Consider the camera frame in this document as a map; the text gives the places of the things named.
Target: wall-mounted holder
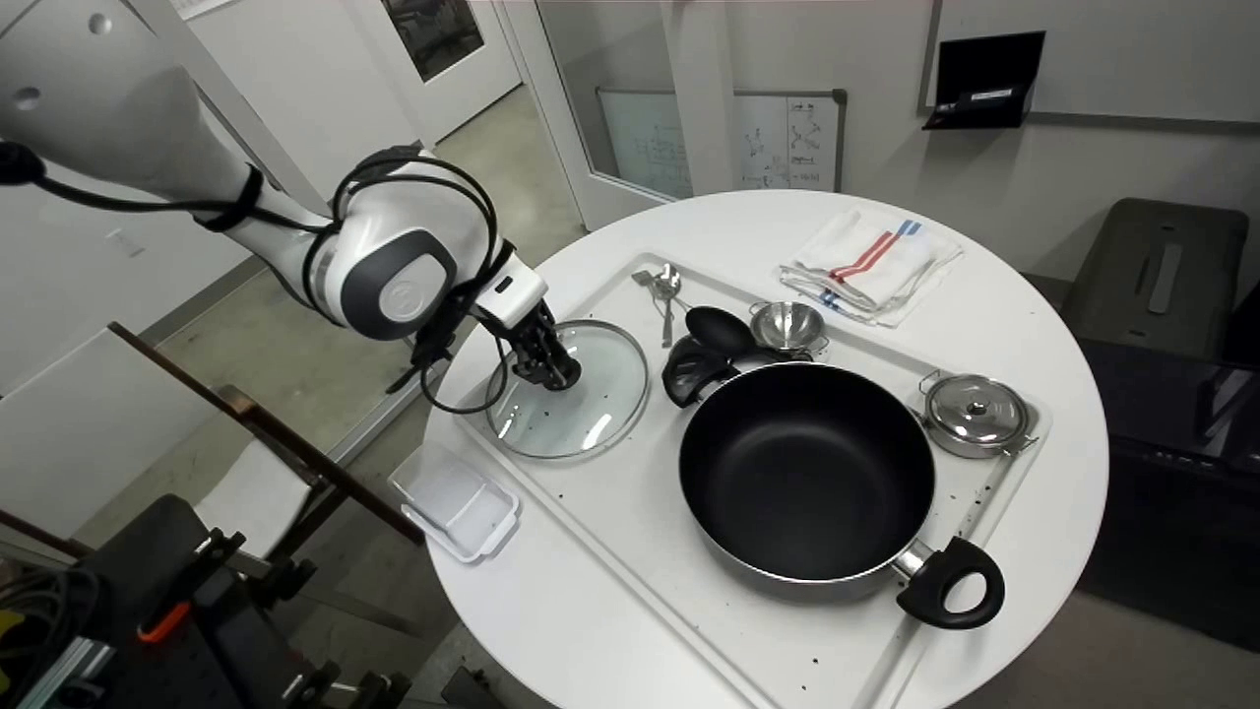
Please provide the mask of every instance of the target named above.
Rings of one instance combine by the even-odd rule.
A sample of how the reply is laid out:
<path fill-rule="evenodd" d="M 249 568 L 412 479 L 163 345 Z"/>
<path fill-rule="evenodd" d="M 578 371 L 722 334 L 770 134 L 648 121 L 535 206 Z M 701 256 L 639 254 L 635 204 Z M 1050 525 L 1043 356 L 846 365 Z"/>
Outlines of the wall-mounted holder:
<path fill-rule="evenodd" d="M 1045 42 L 1045 31 L 941 42 L 936 107 L 924 130 L 1023 125 Z"/>

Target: pan handle hole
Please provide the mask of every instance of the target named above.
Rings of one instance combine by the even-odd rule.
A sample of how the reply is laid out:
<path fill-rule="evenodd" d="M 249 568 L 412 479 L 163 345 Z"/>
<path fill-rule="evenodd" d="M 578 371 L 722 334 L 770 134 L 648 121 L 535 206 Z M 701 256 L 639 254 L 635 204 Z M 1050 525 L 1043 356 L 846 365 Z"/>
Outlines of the pan handle hole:
<path fill-rule="evenodd" d="M 980 604 L 984 598 L 984 577 L 968 574 L 945 596 L 945 610 L 950 613 L 963 613 Z"/>

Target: dish towel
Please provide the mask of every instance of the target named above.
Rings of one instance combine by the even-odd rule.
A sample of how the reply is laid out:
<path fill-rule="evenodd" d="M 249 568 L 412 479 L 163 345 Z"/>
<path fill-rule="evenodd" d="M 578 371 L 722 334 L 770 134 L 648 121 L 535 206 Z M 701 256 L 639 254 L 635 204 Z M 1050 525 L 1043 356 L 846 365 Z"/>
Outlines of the dish towel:
<path fill-rule="evenodd" d="M 956 242 L 922 222 L 849 209 L 823 225 L 780 267 L 780 281 L 833 310 L 844 311 L 848 305 L 845 314 L 856 319 L 900 321 L 893 310 L 905 306 L 961 253 Z"/>

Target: red stripe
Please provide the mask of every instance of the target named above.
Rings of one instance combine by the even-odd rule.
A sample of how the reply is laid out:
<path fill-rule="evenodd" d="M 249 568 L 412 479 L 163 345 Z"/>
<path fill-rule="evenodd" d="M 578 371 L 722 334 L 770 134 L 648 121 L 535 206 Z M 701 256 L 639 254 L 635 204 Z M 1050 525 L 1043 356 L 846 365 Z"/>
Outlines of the red stripe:
<path fill-rule="evenodd" d="M 883 232 L 883 235 L 881 235 L 879 238 L 874 239 L 874 243 L 872 243 L 871 247 L 867 248 L 864 253 L 862 253 L 861 256 L 858 256 L 858 259 L 854 261 L 853 264 L 840 266 L 838 268 L 832 268 L 832 271 L 828 275 L 832 276 L 835 280 L 844 280 L 844 276 L 849 275 L 848 271 L 852 271 L 853 268 L 857 268 L 858 266 L 861 266 L 862 263 L 864 263 L 866 259 L 869 258 L 872 253 L 874 253 L 876 251 L 879 249 L 881 246 L 883 246 L 885 241 L 887 241 L 888 238 L 892 238 L 892 237 L 893 237 L 892 232 L 890 232 L 890 230 Z"/>
<path fill-rule="evenodd" d="M 888 241 L 886 241 L 885 244 L 883 244 L 883 247 L 881 247 L 879 251 L 877 251 L 874 254 L 872 254 L 871 258 L 868 258 L 861 266 L 845 268 L 845 272 L 844 272 L 844 275 L 842 277 L 837 278 L 834 275 L 832 277 L 835 278 L 837 282 L 844 282 L 844 278 L 847 278 L 847 277 L 853 277 L 853 276 L 856 276 L 858 273 L 864 273 L 864 272 L 869 271 L 871 267 L 874 266 L 879 261 L 879 258 L 882 258 L 883 254 L 888 252 L 890 248 L 892 248 L 892 244 L 897 243 L 898 238 L 901 238 L 901 237 L 900 235 L 893 235 L 892 238 L 890 238 Z"/>

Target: pot lid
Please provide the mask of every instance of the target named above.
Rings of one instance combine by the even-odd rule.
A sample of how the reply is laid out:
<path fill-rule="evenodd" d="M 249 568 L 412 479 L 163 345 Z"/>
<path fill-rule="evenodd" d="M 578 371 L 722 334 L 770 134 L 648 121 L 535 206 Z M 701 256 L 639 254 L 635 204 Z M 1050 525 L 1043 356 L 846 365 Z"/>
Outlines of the pot lid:
<path fill-rule="evenodd" d="M 486 409 L 494 434 L 509 450 L 532 458 L 566 458 L 601 451 L 630 431 L 648 397 L 648 363 L 639 343 L 600 320 L 556 325 L 556 334 L 582 366 L 577 384 L 563 392 L 533 385 L 512 374 Z M 499 378 L 495 372 L 494 383 Z"/>
<path fill-rule="evenodd" d="M 927 392 L 929 422 L 975 446 L 1000 447 L 1028 429 L 1028 407 L 1011 388 L 980 375 L 940 380 Z"/>

